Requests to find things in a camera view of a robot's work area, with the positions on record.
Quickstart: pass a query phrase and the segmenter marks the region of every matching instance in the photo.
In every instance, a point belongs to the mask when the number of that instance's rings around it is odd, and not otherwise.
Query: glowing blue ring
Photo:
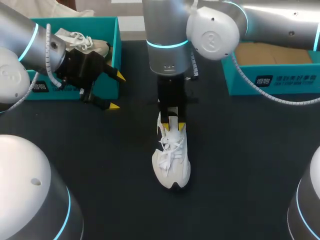
[[[245,16],[245,19],[246,19],[246,31],[245,31],[245,34],[244,34],[244,35],[246,35],[247,32],[248,32],[248,28],[249,28],[249,21],[248,21],[248,16],[247,16],[245,10],[243,10],[242,7],[240,7],[238,4],[236,4],[236,3],[232,2],[232,1],[223,1],[223,3],[233,4],[233,5],[237,6],[243,12],[243,14]]]
[[[316,29],[316,34],[314,39],[313,51],[315,52],[317,51],[317,48],[318,48],[319,35],[320,35],[320,22],[318,23],[318,27]]]
[[[296,190],[296,206],[298,208],[298,211],[299,211],[299,214],[300,214],[300,217],[304,223],[304,225],[306,226],[306,228],[310,231],[310,233],[312,233],[312,235],[317,239],[317,240],[320,240],[320,237],[318,237],[314,231],[312,231],[312,229],[309,227],[309,225],[307,224],[305,218],[302,216],[302,213],[301,213],[301,210],[300,210],[300,207],[299,207],[299,202],[298,202],[298,191],[299,191],[299,186],[300,186],[300,183],[301,183],[301,180],[299,182],[299,185],[298,185],[298,188]]]
[[[158,49],[174,49],[174,48],[181,47],[181,46],[187,44],[188,40],[181,42],[181,43],[178,43],[178,44],[174,44],[174,45],[156,45],[156,44],[149,42],[148,40],[146,41],[146,43],[149,44],[150,46],[152,46],[154,48],[158,48]]]
[[[58,238],[60,237],[60,235],[62,234],[62,232],[64,231],[66,225],[67,225],[67,222],[68,222],[68,219],[69,219],[69,215],[70,215],[70,209],[71,209],[71,197],[70,197],[70,193],[69,193],[69,190],[68,188],[66,188],[67,192],[68,192],[68,197],[69,197],[69,207],[68,207],[68,212],[66,214],[66,217],[65,217],[65,220],[64,220],[64,223],[60,229],[60,231],[58,232],[58,234],[56,235],[56,237],[53,239],[53,240],[58,240]]]
[[[36,23],[35,24],[35,28],[34,28],[34,32],[33,32],[33,35],[29,41],[29,44],[26,46],[24,52],[21,54],[21,56],[19,57],[19,62],[21,62],[21,60],[26,56],[27,52],[29,51],[29,49],[31,48],[31,45],[34,43],[34,40],[37,36],[37,32],[38,32],[38,28],[39,28],[39,25]]]

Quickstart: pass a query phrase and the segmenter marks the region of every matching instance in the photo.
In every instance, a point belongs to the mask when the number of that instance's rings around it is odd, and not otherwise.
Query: cardboard box
[[[243,42],[233,56],[244,74],[268,94],[320,93],[320,52]],[[222,66],[230,95],[259,94],[240,76],[231,56]]]
[[[92,39],[109,42],[112,46],[112,57],[106,61],[112,67],[120,70],[122,43],[117,17],[61,17],[34,18],[32,20],[44,28],[48,23],[51,24],[52,33],[56,33],[60,28],[63,28],[70,32],[80,32],[85,36],[92,37]],[[28,73],[32,81],[36,72],[28,70]],[[94,84],[93,93],[102,99],[117,99],[119,83],[107,74],[102,73]],[[78,100],[79,98],[79,89],[76,87],[67,85],[61,91],[51,83],[47,76],[40,75],[27,100]]]

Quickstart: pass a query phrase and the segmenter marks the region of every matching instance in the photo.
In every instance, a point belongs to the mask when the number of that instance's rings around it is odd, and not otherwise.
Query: shoe sole
[[[179,192],[179,191],[184,191],[189,187],[189,183],[190,183],[190,175],[191,175],[191,165],[190,165],[190,161],[188,161],[188,167],[189,167],[189,171],[188,171],[188,182],[184,185],[184,186],[180,186],[177,182],[174,182],[172,184],[172,186],[170,188],[166,188],[165,186],[163,186],[165,189],[169,190],[169,191],[173,191],[173,192]]]

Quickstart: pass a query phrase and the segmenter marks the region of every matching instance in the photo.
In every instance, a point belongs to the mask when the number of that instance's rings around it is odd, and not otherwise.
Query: white shoe
[[[171,189],[183,188],[190,178],[190,162],[188,159],[186,124],[179,129],[178,117],[169,116],[168,131],[161,123],[159,113],[157,127],[160,129],[162,151],[156,149],[152,156],[152,165],[159,182]]]
[[[89,36],[84,36],[80,32],[69,32],[60,28],[55,35],[65,41],[66,50],[70,52],[72,49],[77,49],[84,54],[89,54],[92,51],[97,52],[102,56],[107,56],[110,51],[110,44],[103,40],[95,40]]]

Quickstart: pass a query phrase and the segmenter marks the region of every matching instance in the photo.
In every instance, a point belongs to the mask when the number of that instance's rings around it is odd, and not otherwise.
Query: white shoelace
[[[173,159],[181,159],[183,157],[184,137],[181,137],[179,131],[167,132],[165,136],[159,141],[162,145],[163,151],[161,154],[162,160],[158,162],[158,166],[166,171],[166,177],[168,176],[169,169]]]
[[[71,37],[74,37],[74,41],[76,42],[77,40],[81,40],[81,42],[77,42],[77,43],[72,43],[70,44],[71,47],[78,47],[80,46],[82,48],[82,50],[86,51],[88,48],[91,48],[94,43],[92,41],[92,38],[89,36],[84,36],[82,33],[80,32],[71,32],[70,33]]]

